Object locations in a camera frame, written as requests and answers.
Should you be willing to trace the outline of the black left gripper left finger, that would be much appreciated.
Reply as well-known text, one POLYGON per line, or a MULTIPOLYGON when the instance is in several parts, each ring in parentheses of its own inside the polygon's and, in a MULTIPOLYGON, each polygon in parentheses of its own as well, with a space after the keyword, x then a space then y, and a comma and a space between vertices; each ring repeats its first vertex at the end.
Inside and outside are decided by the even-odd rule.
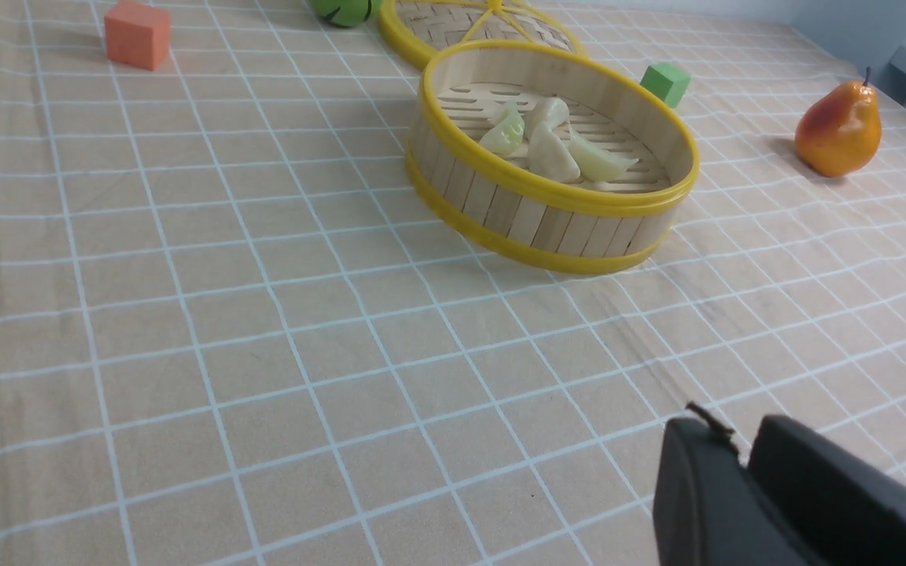
POLYGON ((673 417, 652 502, 661 565, 813 565, 798 537, 741 465, 733 430, 696 402, 673 417))

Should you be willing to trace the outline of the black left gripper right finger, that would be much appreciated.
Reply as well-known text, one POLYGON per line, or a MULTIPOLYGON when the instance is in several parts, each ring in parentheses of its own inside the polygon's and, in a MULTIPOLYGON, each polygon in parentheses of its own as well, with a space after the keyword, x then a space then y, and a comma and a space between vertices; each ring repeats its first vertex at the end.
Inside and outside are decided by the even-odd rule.
POLYGON ((906 486, 785 415, 758 428, 755 483, 830 565, 906 565, 906 486))

